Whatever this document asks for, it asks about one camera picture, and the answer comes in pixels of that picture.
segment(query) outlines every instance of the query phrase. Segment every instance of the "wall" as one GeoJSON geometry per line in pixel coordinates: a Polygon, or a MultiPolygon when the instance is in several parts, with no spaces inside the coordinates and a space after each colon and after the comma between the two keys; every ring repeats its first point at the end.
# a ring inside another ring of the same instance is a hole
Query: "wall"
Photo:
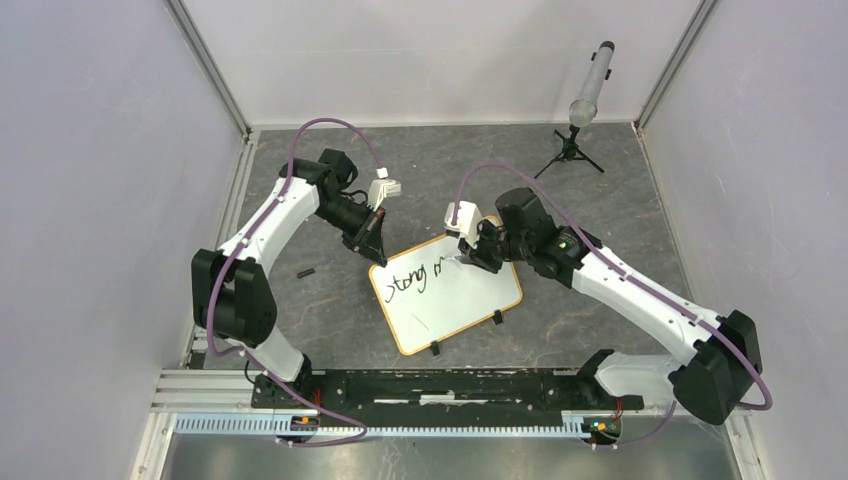
{"type": "Polygon", "coordinates": [[[127,478],[240,139],[163,2],[4,2],[0,71],[0,477],[127,478]]]}
{"type": "Polygon", "coordinates": [[[248,121],[562,121],[604,40],[599,120],[630,121],[698,0],[187,0],[248,121]]]}
{"type": "Polygon", "coordinates": [[[844,476],[845,18],[837,0],[720,2],[645,132],[697,300],[757,321],[778,479],[844,476]]]}

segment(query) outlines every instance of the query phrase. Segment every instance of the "black tripod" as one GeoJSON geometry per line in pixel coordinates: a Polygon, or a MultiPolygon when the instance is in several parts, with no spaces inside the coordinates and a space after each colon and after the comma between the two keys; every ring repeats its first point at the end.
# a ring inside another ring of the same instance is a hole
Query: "black tripod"
{"type": "Polygon", "coordinates": [[[544,171],[547,170],[548,167],[553,165],[554,162],[570,162],[573,160],[586,160],[587,162],[591,163],[593,167],[597,168],[599,172],[604,173],[604,169],[601,168],[600,165],[595,163],[594,160],[589,158],[588,155],[583,153],[583,151],[580,150],[580,146],[577,145],[577,133],[580,131],[580,129],[578,127],[575,127],[574,125],[571,125],[568,127],[568,130],[571,131],[571,136],[569,136],[568,138],[565,138],[563,134],[559,133],[559,130],[554,130],[554,133],[562,139],[562,150],[557,154],[556,157],[552,158],[547,165],[545,165],[545,168],[541,169],[539,173],[534,175],[533,178],[539,178],[539,175],[544,173],[544,171]]]}

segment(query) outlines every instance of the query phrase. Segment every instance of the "floor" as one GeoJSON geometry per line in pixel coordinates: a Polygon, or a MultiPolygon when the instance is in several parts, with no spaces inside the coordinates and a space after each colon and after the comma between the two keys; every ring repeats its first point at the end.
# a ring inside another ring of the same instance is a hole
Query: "floor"
{"type": "MultiPolygon", "coordinates": [[[[553,125],[486,125],[366,129],[403,196],[389,199],[384,227],[388,255],[444,232],[443,216],[462,174],[473,164],[497,159],[535,173],[560,148],[553,125]]],[[[293,132],[262,132],[250,173],[240,225],[266,198],[285,162],[293,132]]],[[[541,184],[587,231],[671,291],[688,297],[651,173],[629,124],[593,124],[580,146],[606,169],[587,162],[558,163],[541,184]]],[[[317,160],[324,148],[344,150],[367,187],[373,159],[358,137],[344,129],[307,132],[298,157],[317,160]]],[[[494,200],[521,186],[506,171],[481,171],[467,190],[483,214],[494,200]]],[[[316,368],[579,366],[601,348],[635,354],[662,353],[651,337],[595,300],[565,289],[518,264],[524,290],[504,323],[485,322],[444,341],[441,354],[401,355],[372,286],[369,263],[341,245],[338,233],[316,218],[303,224],[270,276],[278,304],[277,325],[316,368]],[[307,268],[316,273],[298,280],[307,268]]],[[[205,368],[240,368],[238,356],[207,358],[205,368]]]]}
{"type": "MultiPolygon", "coordinates": [[[[615,452],[564,438],[375,438],[291,450],[268,437],[177,435],[162,478],[739,479],[726,431],[695,422],[675,418],[656,439],[615,452]]],[[[655,425],[626,417],[624,435],[643,436],[655,425]]]]}

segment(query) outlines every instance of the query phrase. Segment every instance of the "whiteboard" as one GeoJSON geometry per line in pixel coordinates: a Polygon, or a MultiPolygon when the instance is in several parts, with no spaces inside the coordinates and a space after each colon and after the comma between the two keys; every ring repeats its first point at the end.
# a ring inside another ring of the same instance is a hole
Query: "whiteboard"
{"type": "Polygon", "coordinates": [[[512,263],[497,273],[459,261],[459,240],[436,237],[368,272],[404,355],[412,355],[521,302],[512,263]]]}

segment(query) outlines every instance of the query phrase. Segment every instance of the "purple cable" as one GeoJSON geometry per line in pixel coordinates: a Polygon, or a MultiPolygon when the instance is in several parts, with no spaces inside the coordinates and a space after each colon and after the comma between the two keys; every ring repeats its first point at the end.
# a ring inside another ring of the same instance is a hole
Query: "purple cable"
{"type": "Polygon", "coordinates": [[[653,432],[645,435],[644,437],[639,437],[634,440],[628,440],[622,443],[616,443],[615,445],[599,445],[596,443],[592,444],[592,448],[601,448],[604,450],[617,450],[621,447],[630,447],[642,442],[646,442],[662,433],[662,431],[669,426],[669,424],[671,423],[671,418],[674,416],[675,409],[677,409],[677,402],[671,402],[671,406],[668,407],[668,413],[665,414],[665,418],[663,418],[663,421],[659,425],[657,425],[657,428],[655,428],[653,432]]]}
{"type": "Polygon", "coordinates": [[[315,442],[315,443],[290,443],[289,444],[290,447],[294,447],[294,448],[314,448],[314,447],[332,447],[334,445],[344,445],[346,443],[355,442],[355,441],[361,439],[362,437],[364,437],[366,433],[368,433],[368,427],[366,427],[364,423],[360,422],[359,420],[355,420],[353,418],[346,417],[346,416],[344,416],[340,413],[336,413],[336,412],[333,412],[331,410],[327,410],[324,407],[319,407],[318,405],[310,402],[309,400],[307,400],[306,398],[304,398],[300,394],[298,394],[296,391],[294,391],[294,389],[292,389],[291,387],[286,385],[286,382],[282,381],[279,377],[277,377],[276,375],[274,375],[273,373],[268,371],[259,362],[259,360],[257,360],[256,358],[253,357],[253,355],[250,354],[250,352],[245,351],[244,353],[247,355],[247,359],[250,361],[250,363],[253,363],[257,367],[259,367],[259,370],[262,370],[262,372],[265,375],[270,377],[271,380],[274,381],[274,383],[279,385],[283,390],[286,391],[286,393],[291,395],[291,397],[294,398],[295,400],[297,400],[301,405],[312,408],[314,410],[317,410],[319,413],[333,417],[335,419],[341,420],[345,423],[349,423],[353,426],[356,426],[356,427],[359,427],[359,428],[362,429],[361,432],[359,432],[356,435],[353,435],[351,437],[337,438],[335,440],[327,440],[327,441],[324,441],[324,442],[315,442]]]}
{"type": "MultiPolygon", "coordinates": [[[[504,169],[509,170],[510,172],[518,175],[519,177],[523,178],[531,187],[533,187],[534,190],[539,192],[539,195],[541,195],[542,198],[547,200],[547,202],[551,205],[551,207],[553,207],[553,209],[559,214],[559,216],[561,216],[563,218],[563,220],[565,220],[565,222],[568,224],[568,226],[571,227],[574,230],[575,233],[577,233],[577,236],[580,237],[580,240],[587,247],[589,247],[589,250],[593,254],[595,254],[596,257],[601,259],[602,262],[604,262],[611,270],[616,272],[618,275],[622,275],[622,276],[624,275],[624,273],[625,273],[624,269],[621,268],[620,266],[618,266],[615,262],[613,262],[609,258],[607,258],[603,253],[601,253],[601,251],[597,247],[595,247],[595,245],[592,242],[589,241],[589,239],[586,237],[586,234],[583,233],[583,230],[580,229],[580,227],[577,226],[577,222],[575,222],[571,218],[571,216],[568,214],[568,212],[566,212],[559,205],[559,203],[557,203],[550,196],[550,194],[548,194],[548,192],[545,191],[545,189],[542,188],[541,185],[539,185],[539,183],[533,177],[527,175],[526,173],[522,172],[521,170],[519,170],[515,166],[510,165],[508,163],[504,163],[504,162],[478,163],[477,165],[474,165],[473,167],[471,167],[470,170],[468,170],[468,172],[465,174],[465,176],[462,177],[462,181],[459,183],[459,190],[457,190],[456,197],[454,198],[453,217],[451,218],[451,223],[453,225],[456,225],[457,218],[459,216],[459,202],[462,199],[462,194],[465,192],[465,187],[468,184],[468,180],[478,170],[483,169],[483,168],[504,168],[504,169]]],[[[627,276],[625,278],[630,283],[636,285],[637,287],[639,287],[640,289],[642,289],[643,291],[645,291],[646,293],[648,293],[652,297],[663,302],[664,304],[673,308],[677,312],[680,312],[680,314],[685,316],[686,318],[688,318],[692,321],[697,320],[698,316],[695,315],[688,308],[686,308],[683,305],[679,305],[677,302],[675,302],[671,298],[663,295],[661,292],[657,291],[655,288],[651,287],[650,285],[646,284],[645,282],[639,280],[638,278],[634,278],[632,276],[627,276]]],[[[765,382],[763,381],[762,377],[760,377],[760,374],[757,372],[757,370],[754,368],[754,366],[751,364],[751,362],[748,360],[748,358],[745,357],[745,354],[743,354],[742,351],[739,350],[736,347],[736,345],[733,344],[733,342],[731,342],[723,333],[719,332],[718,329],[714,328],[712,325],[706,323],[703,320],[698,321],[697,325],[701,326],[702,328],[704,328],[705,330],[710,332],[725,347],[727,347],[727,349],[730,350],[731,353],[733,353],[733,355],[736,357],[737,360],[739,360],[739,362],[742,364],[742,366],[745,368],[745,370],[748,372],[748,374],[754,380],[754,383],[757,384],[757,387],[762,392],[762,394],[763,394],[763,403],[762,404],[752,404],[752,403],[746,403],[746,402],[739,402],[739,405],[743,406],[745,408],[749,408],[751,410],[761,410],[762,411],[762,410],[770,409],[772,407],[773,403],[774,403],[773,400],[772,400],[771,391],[769,391],[769,389],[766,386],[765,382]]]]}
{"type": "MultiPolygon", "coordinates": [[[[280,190],[280,194],[277,196],[278,200],[272,201],[271,204],[268,205],[268,207],[265,210],[262,211],[262,213],[259,215],[259,217],[256,219],[256,221],[253,222],[253,225],[251,225],[250,228],[247,229],[247,232],[245,232],[244,237],[241,238],[239,243],[236,245],[236,247],[233,249],[233,251],[227,257],[227,259],[224,261],[224,265],[221,267],[221,271],[218,273],[218,276],[215,278],[215,283],[212,285],[212,293],[209,296],[209,309],[206,312],[206,345],[207,345],[208,351],[215,357],[223,357],[225,355],[229,355],[230,353],[233,353],[236,350],[241,349],[241,347],[232,346],[232,347],[229,347],[229,348],[227,348],[223,351],[220,351],[215,347],[215,330],[214,330],[214,327],[215,327],[215,325],[214,325],[215,307],[218,303],[218,295],[221,293],[221,287],[224,285],[224,279],[227,276],[227,272],[230,270],[230,267],[232,267],[233,262],[235,262],[236,257],[238,257],[238,254],[241,253],[241,251],[244,249],[246,243],[249,242],[250,239],[253,237],[253,234],[256,233],[256,230],[259,229],[260,226],[262,226],[262,223],[265,222],[265,219],[267,219],[268,216],[271,215],[271,213],[274,211],[274,209],[277,208],[277,205],[282,203],[282,199],[285,198],[286,193],[288,193],[289,187],[291,186],[291,182],[292,182],[292,178],[293,178],[292,173],[294,173],[294,155],[295,155],[295,152],[297,150],[297,142],[298,142],[298,140],[300,140],[300,137],[301,137],[301,135],[303,135],[303,132],[305,132],[306,129],[308,129],[312,125],[315,125],[316,123],[337,123],[339,125],[343,125],[343,126],[349,128],[349,129],[353,130],[365,142],[365,144],[368,146],[368,150],[371,151],[371,154],[374,155],[374,160],[377,162],[377,168],[383,168],[383,162],[382,162],[382,160],[380,160],[380,155],[377,154],[377,149],[374,148],[374,144],[372,144],[371,141],[368,140],[368,137],[365,136],[365,133],[363,133],[362,130],[360,130],[359,128],[355,127],[354,125],[352,125],[352,124],[350,124],[350,123],[348,123],[344,120],[340,120],[338,118],[316,118],[314,120],[310,120],[310,121],[304,123],[303,125],[300,126],[300,128],[297,129],[297,131],[294,134],[294,138],[292,139],[291,148],[289,149],[288,168],[286,169],[286,181],[283,182],[283,188],[282,188],[282,190],[280,190]]],[[[245,351],[245,353],[248,355],[248,357],[250,358],[250,360],[253,363],[259,365],[262,370],[265,370],[265,367],[262,366],[262,364],[260,364],[255,358],[250,356],[250,354],[247,353],[246,351],[245,351]]],[[[359,440],[360,438],[365,436],[365,434],[367,433],[368,427],[366,427],[363,423],[361,423],[357,420],[354,420],[352,418],[345,417],[344,415],[341,415],[341,414],[338,414],[338,413],[335,413],[335,412],[331,412],[327,409],[321,408],[321,407],[313,404],[309,400],[306,400],[305,398],[298,395],[297,392],[292,390],[288,385],[285,384],[285,382],[280,380],[276,375],[270,374],[270,372],[269,372],[269,376],[271,377],[272,380],[274,380],[275,383],[277,383],[280,387],[282,387],[283,390],[285,390],[289,395],[291,395],[295,400],[297,400],[301,404],[306,405],[309,408],[314,408],[315,410],[318,410],[321,413],[329,415],[333,418],[337,418],[337,419],[342,420],[344,422],[348,422],[351,425],[355,425],[355,426],[363,429],[361,433],[354,435],[352,437],[340,438],[340,439],[337,439],[337,440],[331,440],[331,441],[327,441],[327,442],[318,442],[318,443],[311,443],[311,444],[298,444],[298,446],[325,447],[325,446],[332,446],[332,445],[343,445],[345,443],[355,442],[356,440],[359,440]]]]}

